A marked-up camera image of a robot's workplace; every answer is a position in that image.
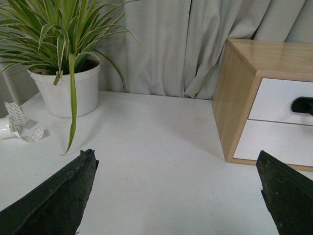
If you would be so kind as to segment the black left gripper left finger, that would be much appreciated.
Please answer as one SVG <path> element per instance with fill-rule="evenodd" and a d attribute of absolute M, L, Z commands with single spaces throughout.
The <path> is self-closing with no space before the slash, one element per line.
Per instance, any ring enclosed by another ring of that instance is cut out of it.
<path fill-rule="evenodd" d="M 74 235 L 82 221 L 99 161 L 80 155 L 0 212 L 2 235 Z"/>

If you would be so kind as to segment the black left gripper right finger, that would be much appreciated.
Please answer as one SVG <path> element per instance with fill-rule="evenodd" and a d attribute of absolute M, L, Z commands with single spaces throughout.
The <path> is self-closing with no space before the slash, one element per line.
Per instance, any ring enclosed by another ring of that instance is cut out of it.
<path fill-rule="evenodd" d="M 313 181 L 261 151 L 256 167 L 262 196 L 280 235 L 313 233 Z"/>

